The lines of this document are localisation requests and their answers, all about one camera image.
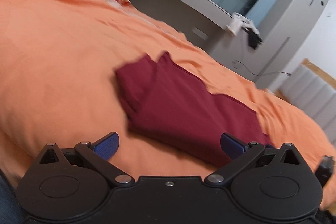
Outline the dark red long-sleeve sweater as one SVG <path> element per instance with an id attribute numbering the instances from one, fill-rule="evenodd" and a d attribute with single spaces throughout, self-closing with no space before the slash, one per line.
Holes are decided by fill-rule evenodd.
<path id="1" fill-rule="evenodd" d="M 157 62 L 145 55 L 115 75 L 133 132 L 218 167 L 230 162 L 221 149 L 223 133 L 245 143 L 271 143 L 254 110 L 226 94 L 208 92 L 200 78 L 174 63 L 167 52 Z"/>

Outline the grey padded headboard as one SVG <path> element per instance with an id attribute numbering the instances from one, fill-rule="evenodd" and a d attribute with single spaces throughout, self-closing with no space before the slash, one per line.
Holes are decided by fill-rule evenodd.
<path id="1" fill-rule="evenodd" d="M 309 59 L 275 91 L 276 96 L 301 109 L 335 142 L 335 79 Z"/>

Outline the black garment on sill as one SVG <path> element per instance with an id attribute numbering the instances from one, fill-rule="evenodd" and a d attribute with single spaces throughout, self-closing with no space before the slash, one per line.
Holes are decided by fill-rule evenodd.
<path id="1" fill-rule="evenodd" d="M 258 34 L 252 30 L 252 28 L 247 28 L 248 30 L 248 46 L 253 50 L 257 50 L 260 44 L 263 43 L 263 40 Z"/>

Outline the orange duvet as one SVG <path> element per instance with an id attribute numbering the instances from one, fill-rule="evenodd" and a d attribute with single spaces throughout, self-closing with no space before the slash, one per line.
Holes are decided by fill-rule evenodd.
<path id="1" fill-rule="evenodd" d="M 70 148 L 115 131 L 111 162 L 138 177 L 206 176 L 214 167 L 127 130 L 114 69 L 163 51 L 255 110 L 276 147 L 294 144 L 312 169 L 335 148 L 301 110 L 225 68 L 184 34 L 132 6 L 104 0 L 1 0 L 1 170 L 13 187 L 45 144 Z"/>

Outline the white garment on sill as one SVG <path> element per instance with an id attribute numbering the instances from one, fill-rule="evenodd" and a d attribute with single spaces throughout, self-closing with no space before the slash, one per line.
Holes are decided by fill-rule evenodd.
<path id="1" fill-rule="evenodd" d="M 232 14 L 232 20 L 226 26 L 226 31 L 232 36 L 237 36 L 242 28 L 252 28 L 254 29 L 254 23 L 252 20 L 246 18 L 245 16 L 234 12 Z"/>

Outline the white wall socket plate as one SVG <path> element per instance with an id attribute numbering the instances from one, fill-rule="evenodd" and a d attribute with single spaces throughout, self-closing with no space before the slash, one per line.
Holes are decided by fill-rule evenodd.
<path id="1" fill-rule="evenodd" d="M 196 36 L 200 37 L 203 40 L 207 40 L 209 37 L 207 34 L 205 34 L 204 32 L 202 32 L 200 29 L 196 27 L 193 27 L 191 31 L 193 34 L 195 34 Z"/>

